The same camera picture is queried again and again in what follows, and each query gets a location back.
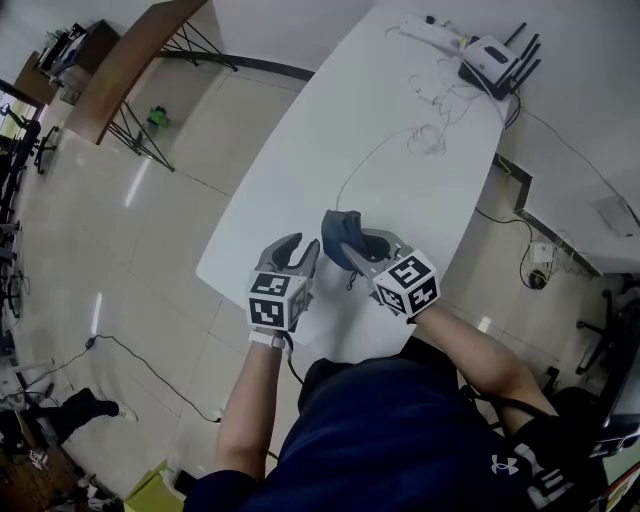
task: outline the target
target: desk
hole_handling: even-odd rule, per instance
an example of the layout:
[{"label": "desk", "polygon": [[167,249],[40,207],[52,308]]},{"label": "desk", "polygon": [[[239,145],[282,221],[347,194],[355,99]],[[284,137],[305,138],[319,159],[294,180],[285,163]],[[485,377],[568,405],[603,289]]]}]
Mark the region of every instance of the desk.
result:
[{"label": "desk", "polygon": [[[206,50],[188,38],[185,26],[195,31],[220,55],[217,48],[188,21],[206,3],[207,0],[171,0],[149,7],[104,59],[65,122],[65,128],[94,144],[100,144],[107,131],[111,131],[136,153],[144,153],[173,171],[173,166],[129,108],[126,98],[144,70],[163,48],[171,50],[177,45],[182,49],[176,35],[187,42],[189,50],[192,49],[192,44]],[[237,70],[224,60],[222,63]],[[118,112],[125,122],[124,126],[114,121]],[[141,130],[137,136],[131,132],[126,122],[126,114]],[[142,136],[151,142],[152,148],[148,149],[142,144]]]},{"label": "desk", "polygon": [[[281,236],[302,232],[305,247],[320,238],[325,211],[336,209],[345,183],[340,210],[362,212],[363,227],[395,232],[424,251],[440,278],[446,272],[487,178],[502,121],[486,95],[457,78],[459,63],[393,28],[410,18],[374,7],[269,137],[197,269],[228,299],[244,307],[249,272]],[[451,87],[475,99],[450,94],[444,103],[456,113],[448,120],[416,93]],[[503,116],[507,106],[498,105]],[[399,352],[413,327],[368,299],[364,279],[348,292],[348,279],[321,255],[315,300],[295,340],[334,361]]]}]

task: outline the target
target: white wall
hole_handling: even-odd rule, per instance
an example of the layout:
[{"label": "white wall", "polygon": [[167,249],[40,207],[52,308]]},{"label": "white wall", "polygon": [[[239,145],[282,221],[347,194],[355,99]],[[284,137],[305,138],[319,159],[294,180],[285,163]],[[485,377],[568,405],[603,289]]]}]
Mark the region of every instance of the white wall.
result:
[{"label": "white wall", "polygon": [[[0,78],[17,74],[28,48],[47,29],[106,18],[130,26],[152,0],[7,0],[0,14]],[[316,70],[375,0],[211,0],[198,15],[230,54]],[[380,0],[420,16],[451,19],[469,33],[514,45],[541,34],[542,65],[523,88],[527,109],[553,125],[606,174],[640,214],[640,6],[638,0]],[[13,41],[16,55],[7,55]],[[533,177],[527,210],[570,234],[600,270],[640,271],[640,240],[610,234],[590,206],[608,190],[550,132],[522,116],[500,151]]]}]

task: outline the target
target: navy t-shirt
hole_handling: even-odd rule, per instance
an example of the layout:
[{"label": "navy t-shirt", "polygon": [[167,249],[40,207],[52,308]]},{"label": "navy t-shirt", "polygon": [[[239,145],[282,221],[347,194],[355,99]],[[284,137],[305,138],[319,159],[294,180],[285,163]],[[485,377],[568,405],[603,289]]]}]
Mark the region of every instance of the navy t-shirt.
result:
[{"label": "navy t-shirt", "polygon": [[263,482],[212,473],[184,510],[535,510],[572,486],[548,423],[505,440],[453,379],[403,359],[370,361],[320,385]]}]

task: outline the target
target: tiled floor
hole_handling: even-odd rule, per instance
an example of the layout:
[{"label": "tiled floor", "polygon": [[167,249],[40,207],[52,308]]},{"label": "tiled floor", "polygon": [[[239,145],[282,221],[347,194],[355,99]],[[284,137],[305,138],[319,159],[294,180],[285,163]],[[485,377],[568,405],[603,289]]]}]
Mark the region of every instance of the tiled floor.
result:
[{"label": "tiled floor", "polygon": [[[163,143],[175,173],[116,141],[97,147],[65,133],[50,172],[42,177],[30,169],[21,195],[21,258],[31,279],[14,329],[21,359],[69,361],[94,332],[111,334],[215,418],[241,368],[248,328],[243,311],[201,282],[195,267],[244,173],[303,86],[253,70],[161,64],[133,104],[141,112],[167,106],[175,125]],[[63,107],[48,110],[45,127],[64,118]],[[479,207],[509,216],[516,185],[493,170]],[[554,365],[561,381],[572,383],[591,340],[575,321],[602,321],[600,292],[611,283],[559,269],[543,291],[527,290],[518,278],[527,242],[525,227],[474,215],[443,280],[444,304],[509,346],[537,376]],[[294,353],[301,374],[313,360],[302,348]],[[138,424],[98,419],[65,445],[114,491],[126,495],[164,458],[195,476],[211,469],[217,427],[112,341],[99,340],[54,380],[59,398],[89,386],[140,417]],[[296,419],[298,392],[285,366],[276,452]]]}]

